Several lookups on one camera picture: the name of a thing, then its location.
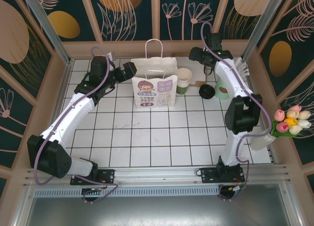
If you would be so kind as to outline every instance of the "green cup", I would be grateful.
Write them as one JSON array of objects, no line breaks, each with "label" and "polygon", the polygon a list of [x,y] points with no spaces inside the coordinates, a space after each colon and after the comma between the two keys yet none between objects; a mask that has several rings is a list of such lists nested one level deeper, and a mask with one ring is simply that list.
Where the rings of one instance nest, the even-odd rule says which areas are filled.
[{"label": "green cup", "polygon": [[177,85],[177,94],[183,95],[186,93],[188,86],[186,87],[180,87],[179,85]]},{"label": "green cup", "polygon": [[221,78],[218,77],[216,86],[215,86],[215,96],[220,100],[227,100],[229,99],[229,94],[226,89],[224,82]]}]

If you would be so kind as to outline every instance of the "wooden panel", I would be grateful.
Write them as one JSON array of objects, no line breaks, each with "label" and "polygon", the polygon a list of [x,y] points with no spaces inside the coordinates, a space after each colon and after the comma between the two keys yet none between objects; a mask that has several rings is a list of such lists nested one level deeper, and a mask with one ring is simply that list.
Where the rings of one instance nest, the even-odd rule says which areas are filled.
[{"label": "wooden panel", "polygon": [[[67,42],[63,43],[66,51],[72,59],[92,58],[90,49],[94,46],[104,48],[106,51],[115,52],[117,57],[144,57],[145,41],[136,42]],[[185,41],[163,41],[164,56],[187,57],[193,47],[204,47],[201,40],[185,40]],[[247,40],[222,40],[224,50],[229,50],[233,56],[240,56],[247,44]],[[160,56],[160,44],[158,42],[150,42],[147,46],[147,55],[149,57]]]}]

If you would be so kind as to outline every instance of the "pink tulip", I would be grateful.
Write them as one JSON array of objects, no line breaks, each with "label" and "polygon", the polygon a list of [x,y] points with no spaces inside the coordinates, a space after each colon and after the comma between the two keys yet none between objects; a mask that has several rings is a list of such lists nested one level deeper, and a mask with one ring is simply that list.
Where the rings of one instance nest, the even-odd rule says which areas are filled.
[{"label": "pink tulip", "polygon": [[285,119],[285,112],[283,110],[277,110],[274,115],[275,120],[283,121]]},{"label": "pink tulip", "polygon": [[276,129],[278,130],[278,132],[280,133],[285,133],[286,131],[288,131],[289,126],[287,123],[285,122],[281,122],[279,124],[276,125]]},{"label": "pink tulip", "polygon": [[290,107],[290,108],[288,109],[288,111],[297,111],[297,112],[300,112],[301,109],[302,109],[302,106],[300,106],[300,105],[295,105],[295,106],[293,106],[293,107]]}]

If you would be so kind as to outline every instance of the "decorative wallpaper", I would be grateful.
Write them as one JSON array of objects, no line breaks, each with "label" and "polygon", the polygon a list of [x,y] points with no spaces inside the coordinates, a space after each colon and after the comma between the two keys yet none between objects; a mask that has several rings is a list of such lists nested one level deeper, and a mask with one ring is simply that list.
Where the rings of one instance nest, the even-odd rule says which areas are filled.
[{"label": "decorative wallpaper", "polygon": [[[212,25],[220,0],[160,0],[160,39],[201,39],[202,22]],[[206,26],[205,33],[210,31]]]},{"label": "decorative wallpaper", "polygon": [[12,167],[32,108],[0,78],[0,166]]},{"label": "decorative wallpaper", "polygon": [[39,2],[62,42],[96,41],[82,0]]},{"label": "decorative wallpaper", "polygon": [[261,57],[279,95],[314,59],[314,0],[293,0]]},{"label": "decorative wallpaper", "polygon": [[[303,107],[303,111],[307,110],[312,113],[308,121],[314,124],[314,73],[308,76],[280,105],[284,111],[287,111],[297,104]],[[314,161],[314,125],[309,129],[303,129],[301,136],[294,137],[293,141],[302,164],[305,165]]]},{"label": "decorative wallpaper", "polygon": [[91,0],[103,41],[153,37],[152,0]]},{"label": "decorative wallpaper", "polygon": [[229,0],[219,30],[222,38],[249,39],[268,1]]},{"label": "decorative wallpaper", "polygon": [[34,97],[51,54],[15,0],[0,0],[0,67]]},{"label": "decorative wallpaper", "polygon": [[0,200],[1,200],[2,193],[4,191],[4,187],[5,187],[6,181],[7,181],[6,178],[1,178],[0,177]]},{"label": "decorative wallpaper", "polygon": [[307,178],[311,186],[312,192],[314,193],[314,174],[308,175]]}]

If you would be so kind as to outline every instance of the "yellow tulip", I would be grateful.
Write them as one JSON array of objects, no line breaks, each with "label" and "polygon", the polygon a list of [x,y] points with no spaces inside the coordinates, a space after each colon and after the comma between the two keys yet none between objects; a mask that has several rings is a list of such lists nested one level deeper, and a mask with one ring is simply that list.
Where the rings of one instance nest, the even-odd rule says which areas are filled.
[{"label": "yellow tulip", "polygon": [[287,118],[284,120],[284,122],[286,122],[290,128],[290,127],[296,125],[298,123],[298,120],[295,118]]}]

